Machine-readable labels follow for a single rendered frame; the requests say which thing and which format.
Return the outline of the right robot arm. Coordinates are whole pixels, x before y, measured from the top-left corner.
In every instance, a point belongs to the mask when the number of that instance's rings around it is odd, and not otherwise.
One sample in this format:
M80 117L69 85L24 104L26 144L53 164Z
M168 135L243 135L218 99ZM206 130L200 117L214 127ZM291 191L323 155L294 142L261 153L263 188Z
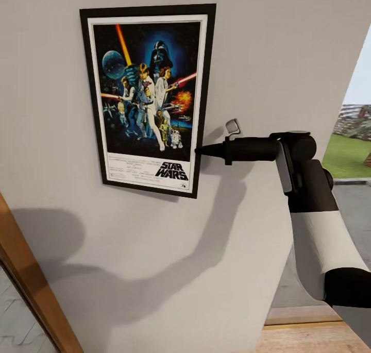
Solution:
M276 161L293 229L296 270L309 295L328 303L371 349L371 273L353 243L332 194L333 178L313 159L310 132L245 137L237 118L226 123L225 141L196 154L232 161ZM239 133L233 133L238 131Z

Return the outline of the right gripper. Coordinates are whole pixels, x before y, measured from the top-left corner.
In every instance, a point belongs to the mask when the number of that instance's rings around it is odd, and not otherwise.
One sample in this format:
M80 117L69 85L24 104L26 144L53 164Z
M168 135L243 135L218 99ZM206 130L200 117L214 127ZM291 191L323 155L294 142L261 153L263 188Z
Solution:
M196 148L196 154L219 157L225 159L225 165L232 165L232 161L257 161L259 155L259 139L252 137L237 138L217 144L210 144Z

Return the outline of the poster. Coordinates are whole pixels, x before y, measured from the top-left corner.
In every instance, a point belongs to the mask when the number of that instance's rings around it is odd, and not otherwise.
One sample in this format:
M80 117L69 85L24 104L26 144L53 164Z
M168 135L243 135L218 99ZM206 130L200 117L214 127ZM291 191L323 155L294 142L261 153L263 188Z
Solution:
M196 199L216 7L79 10L103 184Z

